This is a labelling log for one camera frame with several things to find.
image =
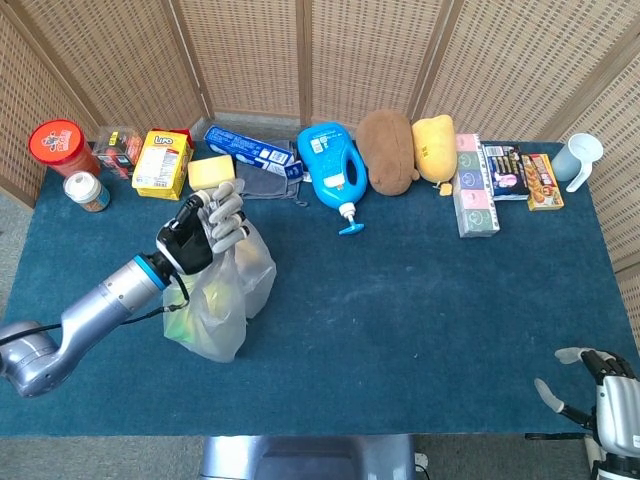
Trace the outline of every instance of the white mug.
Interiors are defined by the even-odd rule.
[[[588,133],[572,135],[560,153],[551,162],[556,180],[566,182],[567,192],[575,192],[589,178],[593,162],[602,158],[604,148],[600,141]]]

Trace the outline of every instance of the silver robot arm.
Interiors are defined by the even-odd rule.
[[[593,431],[606,452],[595,462],[592,478],[640,479],[640,382],[629,363],[619,355],[592,348],[556,351],[563,364],[582,361],[596,381],[596,405],[587,414],[556,397],[539,378],[535,387],[554,412]]]
[[[84,355],[123,323],[177,310],[188,302],[179,273],[204,270],[249,231],[242,226],[242,200],[230,183],[191,195],[156,239],[158,252],[136,255],[62,313],[60,324],[17,322],[0,327],[0,375],[23,397],[35,397],[59,386]],[[138,319],[131,315],[158,296],[174,277],[186,302],[161,307]],[[46,332],[62,328],[60,346]]]

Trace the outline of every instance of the blue detergent bottle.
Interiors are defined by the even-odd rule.
[[[309,169],[320,201],[349,220],[350,225],[338,233],[351,235],[362,231],[364,225],[356,223],[353,216],[355,203],[367,188],[367,170],[349,132],[335,122],[314,125],[298,135],[298,152]]]

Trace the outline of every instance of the blue carpet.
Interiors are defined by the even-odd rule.
[[[560,145],[523,147],[553,155]],[[153,251],[179,204],[104,182],[112,204],[86,214],[47,175],[9,321],[57,322],[133,254]],[[366,229],[349,238],[338,237],[345,221],[309,185],[301,199],[307,208],[246,204],[278,277],[235,362],[166,340],[160,318],[122,327],[48,395],[21,399],[2,384],[0,433],[567,431],[534,377],[585,409],[595,388],[583,367],[555,360],[557,348],[596,346],[637,363],[587,188],[565,194],[557,212],[502,202],[502,231],[464,240],[451,198],[423,181],[401,197],[369,189],[357,215]]]

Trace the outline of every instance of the brown plush toy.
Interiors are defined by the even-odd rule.
[[[420,174],[415,167],[409,119],[393,110],[376,110],[356,130],[356,144],[369,168],[369,182],[382,195],[401,195]]]

